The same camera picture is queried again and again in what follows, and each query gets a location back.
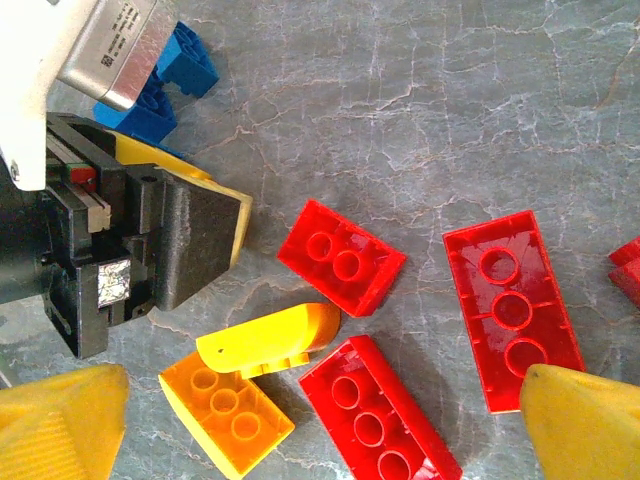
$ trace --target lego brick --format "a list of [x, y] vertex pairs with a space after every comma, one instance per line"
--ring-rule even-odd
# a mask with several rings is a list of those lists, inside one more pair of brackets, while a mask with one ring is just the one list
[[251, 378], [309, 363], [309, 352], [325, 348], [340, 328], [340, 309], [303, 303], [196, 340], [204, 363], [216, 372], [240, 371]]
[[244, 477], [294, 428], [251, 380], [216, 373], [197, 352], [159, 375], [178, 418], [230, 480]]
[[518, 411], [534, 363], [584, 371], [532, 211], [444, 235], [487, 407]]
[[346, 313], [364, 317], [380, 305], [407, 257], [309, 200], [278, 259]]
[[160, 143], [178, 125], [169, 97], [162, 91], [162, 83], [155, 73], [129, 110], [119, 112], [97, 103], [93, 115], [103, 125], [153, 145]]
[[462, 476], [368, 335], [346, 340], [299, 382], [356, 480]]
[[634, 238], [609, 255], [609, 259], [616, 267], [623, 267], [638, 258], [640, 258], [640, 237]]
[[198, 35], [182, 22], [156, 66], [161, 81], [177, 84], [184, 95], [203, 97], [220, 78]]
[[609, 255], [618, 267], [609, 278], [640, 308], [640, 237]]

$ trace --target orange lego brick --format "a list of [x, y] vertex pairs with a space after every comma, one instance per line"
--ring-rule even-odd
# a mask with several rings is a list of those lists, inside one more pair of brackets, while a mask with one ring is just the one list
[[251, 380], [217, 373], [194, 352], [159, 375], [178, 418], [230, 480], [244, 477], [294, 425]]

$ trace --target curved yellow lego brick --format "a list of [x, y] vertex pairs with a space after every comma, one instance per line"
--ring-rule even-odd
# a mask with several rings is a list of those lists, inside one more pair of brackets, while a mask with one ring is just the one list
[[303, 303], [196, 340], [204, 363], [221, 373], [257, 377], [309, 363], [309, 352], [325, 348], [340, 328], [340, 309]]

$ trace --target lego stud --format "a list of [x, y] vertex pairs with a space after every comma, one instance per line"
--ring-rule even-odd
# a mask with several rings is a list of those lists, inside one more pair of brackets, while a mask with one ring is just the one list
[[191, 393], [194, 402], [201, 408], [207, 408], [213, 391], [218, 386], [218, 374], [208, 368], [199, 368], [191, 375]]
[[491, 303], [491, 314], [507, 330], [522, 330], [533, 319], [533, 305], [521, 293], [508, 291], [496, 296]]
[[356, 416], [353, 431], [363, 445], [379, 447], [401, 425], [389, 402], [380, 398], [376, 406], [367, 408]]
[[369, 277], [371, 262], [354, 250], [344, 250], [333, 261], [333, 273], [343, 282], [359, 282]]
[[252, 412], [243, 412], [231, 422], [231, 434], [236, 440], [248, 442], [260, 433], [260, 417]]
[[516, 338], [504, 351], [507, 368], [516, 377], [524, 378], [527, 369], [536, 363], [549, 363], [549, 355], [542, 345], [530, 338]]
[[183, 32], [179, 28], [176, 28], [173, 34], [178, 39], [178, 43], [180, 44], [182, 51], [186, 53], [188, 56], [190, 56], [191, 58], [193, 58], [196, 62], [199, 62], [200, 54], [196, 52], [195, 49], [193, 48], [193, 42], [189, 38], [189, 35], [187, 35], [185, 32]]
[[330, 262], [342, 249], [335, 235], [316, 232], [307, 240], [307, 255], [316, 262]]
[[229, 415], [238, 408], [239, 403], [240, 400], [236, 392], [230, 388], [223, 388], [213, 394], [210, 406], [213, 412]]
[[153, 98], [153, 95], [145, 91], [143, 91], [138, 97], [138, 105], [141, 105], [143, 108], [153, 112], [158, 111], [158, 108], [160, 108], [158, 101]]
[[331, 386], [331, 396], [340, 408], [351, 410], [362, 400], [374, 395], [378, 386], [365, 369], [355, 370], [338, 377]]
[[489, 283], [508, 285], [518, 277], [520, 264], [511, 250], [490, 248], [480, 257], [480, 273]]
[[403, 437], [394, 448], [378, 457], [378, 473], [382, 480], [411, 480], [422, 467], [425, 455], [409, 437]]

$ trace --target blue lego brick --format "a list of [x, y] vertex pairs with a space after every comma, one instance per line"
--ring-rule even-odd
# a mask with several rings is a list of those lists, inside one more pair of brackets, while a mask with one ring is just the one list
[[182, 22], [178, 22], [156, 66], [160, 79], [177, 84], [185, 95], [202, 97], [220, 78], [198, 35]]
[[129, 110], [119, 112], [97, 103], [93, 115], [103, 125], [151, 144], [159, 144], [178, 125], [169, 97], [162, 91], [162, 82], [155, 72]]

